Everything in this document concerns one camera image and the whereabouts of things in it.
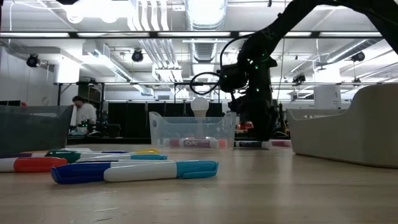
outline blue marker cap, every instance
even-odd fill
[[[58,184],[80,184],[104,181],[110,162],[68,164],[51,168],[51,177]]]
[[[166,155],[158,155],[158,154],[139,154],[139,155],[131,155],[131,159],[142,159],[142,160],[167,160]]]
[[[126,151],[102,151],[101,153],[115,153],[115,154],[122,154],[127,153]]]
[[[215,161],[179,161],[176,178],[194,179],[217,175],[218,162]]]

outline air vent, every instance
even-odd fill
[[[157,97],[158,100],[169,100],[170,96],[169,95],[159,95]]]
[[[295,93],[292,95],[292,100],[313,100],[313,94],[309,95],[308,93],[299,93],[297,95]]]

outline red marker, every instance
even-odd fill
[[[23,157],[0,159],[0,172],[50,172],[51,167],[67,164],[55,157]]]

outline gray plastic bin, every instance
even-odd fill
[[[0,106],[0,153],[66,146],[73,106]]]

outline clear plastic bin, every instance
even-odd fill
[[[154,146],[222,148],[234,146],[236,113],[222,118],[162,117],[149,113],[150,140]]]

